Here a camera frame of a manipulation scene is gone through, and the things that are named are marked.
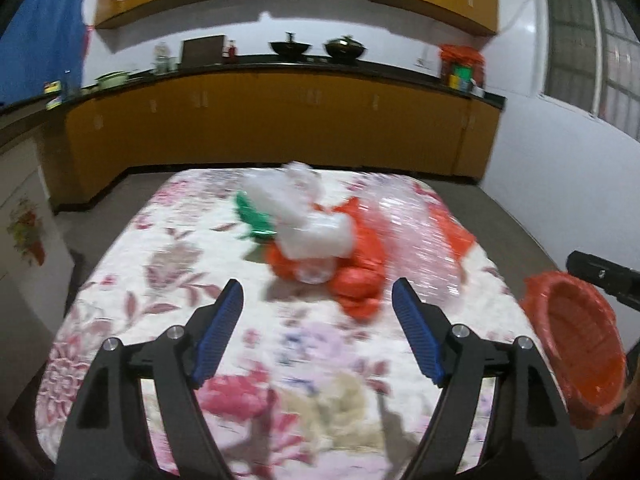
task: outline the metal screw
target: metal screw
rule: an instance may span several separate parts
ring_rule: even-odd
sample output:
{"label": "metal screw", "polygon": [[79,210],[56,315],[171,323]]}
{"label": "metal screw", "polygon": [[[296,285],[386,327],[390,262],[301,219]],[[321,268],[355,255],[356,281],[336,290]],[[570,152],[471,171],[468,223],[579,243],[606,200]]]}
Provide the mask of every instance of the metal screw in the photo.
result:
{"label": "metal screw", "polygon": [[533,341],[526,336],[520,336],[518,338],[518,346],[523,350],[531,350],[533,348]]}
{"label": "metal screw", "polygon": [[469,327],[466,325],[454,325],[451,332],[454,336],[459,337],[460,339],[471,334],[471,330],[469,330]]}
{"label": "metal screw", "polygon": [[181,325],[173,325],[166,331],[169,339],[180,339],[184,335],[184,327]]}
{"label": "metal screw", "polygon": [[107,352],[111,352],[112,350],[115,350],[119,344],[120,342],[116,338],[110,337],[104,340],[104,343],[102,343],[102,348],[104,348]]}

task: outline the blue cloth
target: blue cloth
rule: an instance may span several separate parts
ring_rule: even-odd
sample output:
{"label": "blue cloth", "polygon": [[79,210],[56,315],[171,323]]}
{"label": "blue cloth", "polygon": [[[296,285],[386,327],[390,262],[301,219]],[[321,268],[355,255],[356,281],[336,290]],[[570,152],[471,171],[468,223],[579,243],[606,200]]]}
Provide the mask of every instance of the blue cloth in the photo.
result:
{"label": "blue cloth", "polygon": [[43,93],[46,82],[82,81],[82,0],[24,0],[0,38],[0,102]]}

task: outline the gray floor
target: gray floor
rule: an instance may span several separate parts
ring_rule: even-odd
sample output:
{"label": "gray floor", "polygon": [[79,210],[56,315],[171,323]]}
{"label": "gray floor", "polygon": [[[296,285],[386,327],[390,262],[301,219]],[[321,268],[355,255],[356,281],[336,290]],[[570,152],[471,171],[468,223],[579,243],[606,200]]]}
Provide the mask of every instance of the gray floor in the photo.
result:
{"label": "gray floor", "polygon": [[[68,247],[84,256],[80,283],[87,279],[127,222],[171,175],[145,173],[128,176],[91,210],[63,212],[56,216]],[[535,240],[479,187],[439,180],[425,182],[477,237],[516,298],[524,295],[524,278],[556,268]],[[614,435],[614,418],[596,430],[575,430],[575,434],[580,455],[587,457]],[[583,462],[586,472],[601,458],[599,452]]]}

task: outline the wall decoration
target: wall decoration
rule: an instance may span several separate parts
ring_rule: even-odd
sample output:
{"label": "wall decoration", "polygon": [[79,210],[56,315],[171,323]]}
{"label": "wall decoration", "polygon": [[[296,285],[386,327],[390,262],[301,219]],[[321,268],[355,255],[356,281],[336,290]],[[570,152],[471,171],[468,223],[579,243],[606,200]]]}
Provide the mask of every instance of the wall decoration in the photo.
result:
{"label": "wall decoration", "polygon": [[36,210],[37,206],[26,196],[21,198],[10,213],[11,223],[6,230],[14,238],[14,247],[23,259],[41,267],[46,257],[42,243],[44,230]]}

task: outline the black countertop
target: black countertop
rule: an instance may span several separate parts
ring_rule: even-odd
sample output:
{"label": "black countertop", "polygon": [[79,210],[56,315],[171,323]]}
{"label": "black countertop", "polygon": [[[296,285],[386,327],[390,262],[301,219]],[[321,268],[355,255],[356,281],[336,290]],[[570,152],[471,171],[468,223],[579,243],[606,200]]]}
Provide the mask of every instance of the black countertop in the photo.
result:
{"label": "black countertop", "polygon": [[133,75],[132,79],[126,84],[110,88],[107,90],[95,91],[82,97],[71,99],[70,104],[76,104],[93,97],[102,97],[111,93],[121,92],[126,89],[130,89],[133,86],[152,84],[162,81],[168,78],[183,77],[190,75],[201,75],[212,72],[226,72],[228,70],[305,70],[313,72],[329,72],[329,73],[343,73],[350,75],[361,75],[372,79],[381,79],[387,81],[408,83],[416,86],[422,86],[438,92],[444,92],[452,94],[465,99],[476,99],[494,106],[500,110],[504,108],[506,99],[502,96],[485,92],[484,97],[477,97],[465,92],[460,92],[444,86],[440,79],[416,72],[414,70],[408,70],[397,66],[385,65],[381,63],[373,63],[370,61],[356,60],[352,63],[337,62],[331,57],[327,56],[303,56],[299,61],[290,61],[281,58],[276,54],[257,54],[254,56],[238,56],[235,63],[229,64],[216,64],[199,66],[196,68],[178,69],[176,72],[171,72],[162,75],[153,75],[149,72]]}
{"label": "black countertop", "polygon": [[[128,82],[115,88],[109,88],[106,90],[97,90],[95,88],[90,89],[86,94],[69,98],[65,100],[61,105],[54,108],[56,114],[64,114],[69,108],[76,106],[84,101],[93,98],[100,98],[112,94],[127,91],[132,88],[136,88],[142,85],[154,84],[156,82],[164,81],[165,79],[172,79],[177,77],[185,77],[191,75],[200,75],[213,72],[226,72],[229,70],[238,71],[251,71],[251,70],[302,70],[311,72],[323,72],[323,73],[343,73],[349,75],[363,76],[371,79],[380,79],[382,81],[400,82],[411,84],[414,86],[421,86],[430,90],[444,92],[447,94],[455,95],[464,99],[476,99],[494,106],[500,110],[504,108],[506,99],[502,96],[491,94],[486,92],[483,98],[476,97],[471,94],[459,92],[440,83],[440,79],[428,74],[415,72],[414,70],[407,70],[405,68],[399,68],[396,66],[385,65],[381,63],[373,63],[369,61],[354,61],[352,63],[337,62],[331,57],[327,56],[304,56],[300,61],[289,61],[282,59],[275,54],[260,54],[256,56],[239,56],[235,63],[231,64],[216,64],[208,66],[199,66],[197,68],[180,69],[176,72],[171,72],[162,75],[153,75],[151,72],[144,72],[134,74],[131,76]],[[21,108],[33,104],[39,100],[53,99],[55,94],[48,96],[40,95],[34,96],[29,99],[25,99],[20,102],[12,103],[11,105],[0,108],[0,117],[8,116],[9,114],[20,110]],[[30,114],[28,118],[22,118],[17,123],[12,124],[10,128],[0,128],[0,148],[17,137],[25,127],[33,127],[38,121],[45,121],[51,114],[50,111],[44,109]]]}

